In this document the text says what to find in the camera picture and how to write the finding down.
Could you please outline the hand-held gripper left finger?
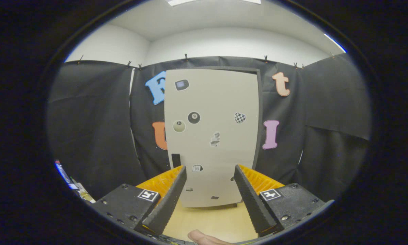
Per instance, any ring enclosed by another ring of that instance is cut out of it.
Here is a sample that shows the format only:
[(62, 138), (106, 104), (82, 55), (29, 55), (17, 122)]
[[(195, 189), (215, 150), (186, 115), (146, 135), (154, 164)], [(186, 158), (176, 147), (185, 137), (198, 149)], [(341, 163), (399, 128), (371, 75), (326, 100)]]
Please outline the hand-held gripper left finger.
[(124, 183), (92, 207), (130, 232), (158, 236), (165, 230), (186, 180), (187, 171), (181, 165), (137, 186)]

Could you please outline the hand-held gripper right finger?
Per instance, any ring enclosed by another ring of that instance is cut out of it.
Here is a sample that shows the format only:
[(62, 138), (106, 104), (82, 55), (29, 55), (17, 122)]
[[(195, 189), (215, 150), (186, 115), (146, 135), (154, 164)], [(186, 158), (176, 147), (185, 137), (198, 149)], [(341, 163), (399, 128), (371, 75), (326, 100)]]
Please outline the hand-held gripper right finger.
[(234, 180), (258, 237), (282, 234), (323, 213), (334, 200), (323, 201), (299, 183), (282, 183), (243, 165)]

